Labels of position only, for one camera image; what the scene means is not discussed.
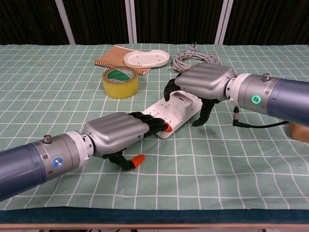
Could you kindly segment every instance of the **blue robotic arm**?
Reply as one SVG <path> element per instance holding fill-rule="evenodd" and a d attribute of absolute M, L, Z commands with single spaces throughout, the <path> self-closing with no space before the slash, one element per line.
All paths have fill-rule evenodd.
<path fill-rule="evenodd" d="M 238 75 L 230 67 L 202 63 L 171 79 L 164 89 L 165 100 L 168 101 L 170 93 L 177 90 L 202 99 L 200 118 L 193 126 L 205 124 L 214 105 L 225 100 L 231 100 L 236 107 L 234 122 L 238 120 L 239 107 L 309 126 L 309 82 L 268 74 Z M 236 125 L 249 127 L 248 124 Z"/>
<path fill-rule="evenodd" d="M 126 160 L 123 151 L 142 138 L 171 130 L 161 118 L 118 112 L 87 122 L 82 133 L 46 135 L 42 140 L 2 151 L 0 202 L 81 168 L 92 156 L 109 159 L 123 170 L 135 169 L 144 155 Z"/>

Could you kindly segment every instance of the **white power strip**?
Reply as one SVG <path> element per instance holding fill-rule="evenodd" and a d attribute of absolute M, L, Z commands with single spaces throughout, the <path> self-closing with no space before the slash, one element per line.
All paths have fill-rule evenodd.
<path fill-rule="evenodd" d="M 144 110 L 145 115 L 152 115 L 165 120 L 172 127 L 171 132 L 158 132 L 161 139 L 170 137 L 179 127 L 192 118 L 202 107 L 202 101 L 198 97 L 184 91 L 171 93 L 168 102 L 164 98 Z"/>

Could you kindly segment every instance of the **screw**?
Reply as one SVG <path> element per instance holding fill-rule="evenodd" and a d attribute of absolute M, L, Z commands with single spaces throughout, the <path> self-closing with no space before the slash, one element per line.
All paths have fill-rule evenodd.
<path fill-rule="evenodd" d="M 262 81 L 263 81 L 263 82 L 266 82 L 266 81 L 269 81 L 269 80 L 270 80 L 269 73 L 265 73 L 263 76 L 264 76 L 264 77 L 262 78 Z"/>
<path fill-rule="evenodd" d="M 51 144 L 52 143 L 52 137 L 50 135 L 44 136 L 44 143 L 45 144 Z"/>

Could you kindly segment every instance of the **checkered tablecloth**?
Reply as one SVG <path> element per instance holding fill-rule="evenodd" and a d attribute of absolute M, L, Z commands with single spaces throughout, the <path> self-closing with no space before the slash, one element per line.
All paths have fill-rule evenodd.
<path fill-rule="evenodd" d="M 171 59 L 187 45 L 125 44 L 136 50 L 167 51 Z M 113 112 L 143 111 L 163 97 L 178 73 L 167 64 L 139 76 L 129 99 L 107 97 L 105 68 L 94 60 L 112 45 L 0 46 L 0 147 L 34 142 L 45 134 L 80 131 L 83 124 Z M 309 47 L 197 45 L 238 73 L 309 81 Z M 309 209 L 309 145 L 295 141 L 287 125 L 235 128 L 233 105 L 217 104 L 206 125 L 195 115 L 169 139 L 150 136 L 128 147 L 127 158 L 143 153 L 134 171 L 99 158 L 78 170 L 0 203 L 0 209 L 73 206 L 114 209 Z M 241 110 L 255 125 L 275 118 Z"/>

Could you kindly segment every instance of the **tangled cable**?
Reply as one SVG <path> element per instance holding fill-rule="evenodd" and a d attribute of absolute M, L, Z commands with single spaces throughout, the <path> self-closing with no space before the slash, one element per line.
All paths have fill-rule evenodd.
<path fill-rule="evenodd" d="M 180 73 L 187 71 L 192 65 L 186 64 L 183 61 L 187 59 L 199 59 L 209 64 L 220 64 L 215 55 L 204 55 L 197 52 L 196 43 L 191 45 L 186 51 L 181 52 L 172 62 L 172 69 Z"/>

